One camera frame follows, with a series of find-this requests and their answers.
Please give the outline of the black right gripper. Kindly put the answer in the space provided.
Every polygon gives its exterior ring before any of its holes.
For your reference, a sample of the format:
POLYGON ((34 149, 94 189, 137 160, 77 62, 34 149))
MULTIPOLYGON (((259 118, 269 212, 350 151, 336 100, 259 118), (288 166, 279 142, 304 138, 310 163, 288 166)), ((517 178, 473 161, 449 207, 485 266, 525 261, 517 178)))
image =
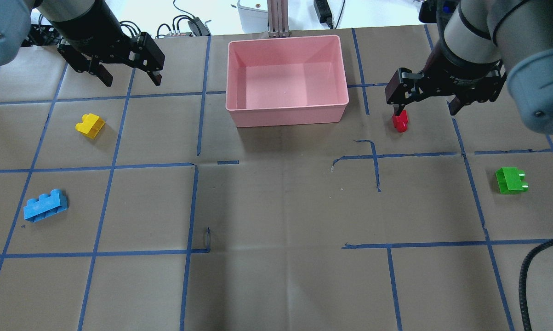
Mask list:
POLYGON ((507 79, 501 60, 473 63, 458 58, 447 50, 434 48, 424 68, 418 73, 399 68, 385 87, 386 103, 394 107, 394 116, 401 116, 410 103, 430 97, 449 97, 450 116, 455 116, 472 103, 494 102, 507 79))

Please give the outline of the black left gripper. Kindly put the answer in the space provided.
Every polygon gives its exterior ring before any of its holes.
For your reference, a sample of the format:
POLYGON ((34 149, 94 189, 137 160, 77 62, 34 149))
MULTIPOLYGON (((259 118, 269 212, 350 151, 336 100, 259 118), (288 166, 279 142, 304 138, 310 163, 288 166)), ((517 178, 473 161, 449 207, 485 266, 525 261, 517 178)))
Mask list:
POLYGON ((66 63, 78 73, 95 75, 106 87, 111 87, 113 77, 104 66, 106 63, 123 63, 148 74, 155 86, 161 85, 161 71, 165 55, 147 32, 129 37, 124 33, 108 42, 86 45, 79 50, 72 42, 65 42, 57 51, 66 63))

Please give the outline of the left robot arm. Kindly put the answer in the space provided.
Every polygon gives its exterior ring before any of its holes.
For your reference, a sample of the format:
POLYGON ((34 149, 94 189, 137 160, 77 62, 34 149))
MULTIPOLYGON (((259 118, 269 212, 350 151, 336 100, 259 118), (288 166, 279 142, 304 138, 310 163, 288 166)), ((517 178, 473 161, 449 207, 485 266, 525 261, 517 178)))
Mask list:
POLYGON ((78 73, 89 73, 111 86, 107 63, 122 63, 148 74, 161 84, 165 55, 152 36, 127 36, 103 0, 0 0, 0 66, 16 58, 37 9, 63 37, 57 50, 78 73))

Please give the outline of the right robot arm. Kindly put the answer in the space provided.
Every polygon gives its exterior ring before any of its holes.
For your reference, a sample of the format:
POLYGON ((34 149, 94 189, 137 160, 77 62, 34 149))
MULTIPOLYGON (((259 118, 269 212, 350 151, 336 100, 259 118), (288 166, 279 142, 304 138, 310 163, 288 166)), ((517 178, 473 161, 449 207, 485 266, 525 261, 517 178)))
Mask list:
POLYGON ((523 124, 553 135, 553 0, 424 0, 419 21, 436 24, 439 40, 421 71, 399 68, 388 82, 395 115, 453 96, 454 116, 506 86, 523 124))

